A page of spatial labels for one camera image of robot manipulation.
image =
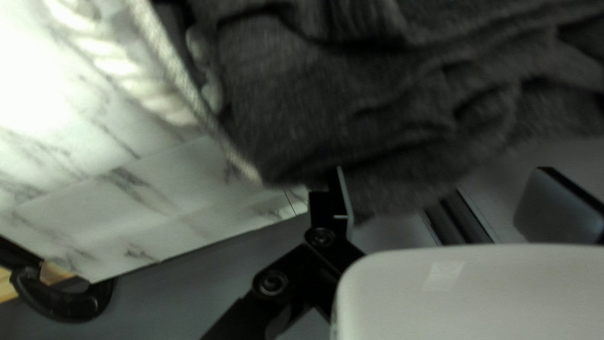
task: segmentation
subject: gray knit fabric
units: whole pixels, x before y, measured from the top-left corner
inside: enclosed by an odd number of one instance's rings
[[[342,165],[355,209],[409,210],[521,142],[604,134],[603,0],[189,1],[272,185]]]

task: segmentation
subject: metal frame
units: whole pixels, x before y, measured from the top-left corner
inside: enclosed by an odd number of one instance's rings
[[[273,340],[312,308],[330,321],[340,277],[364,254],[347,239],[352,210],[341,168],[327,182],[329,192],[309,194],[305,242],[258,273],[202,340]]]

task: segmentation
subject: gray surface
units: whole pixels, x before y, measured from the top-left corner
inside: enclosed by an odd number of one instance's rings
[[[309,223],[300,216],[122,276],[107,311],[86,324],[50,321],[18,300],[0,304],[0,340],[198,340],[255,273],[301,242]],[[434,245],[418,216],[371,220],[353,241],[366,252]],[[328,337],[313,312],[279,340]]]

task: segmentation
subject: black bracket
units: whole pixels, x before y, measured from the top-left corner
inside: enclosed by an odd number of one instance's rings
[[[38,313],[60,322],[86,322],[103,313],[114,279],[91,284],[83,293],[68,293],[40,282],[42,259],[0,238],[0,266],[12,271],[10,282],[19,298]]]
[[[306,242],[258,273],[202,340],[273,340],[312,308],[331,319],[340,277],[364,254],[347,239],[353,215],[341,168],[327,183],[329,192],[309,194]]]

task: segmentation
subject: white marble panel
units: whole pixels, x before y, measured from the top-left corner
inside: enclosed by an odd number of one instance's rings
[[[201,135],[118,91],[40,17],[0,0],[0,209]]]
[[[291,218],[305,195],[237,178],[200,137],[5,210],[0,232],[94,282]]]

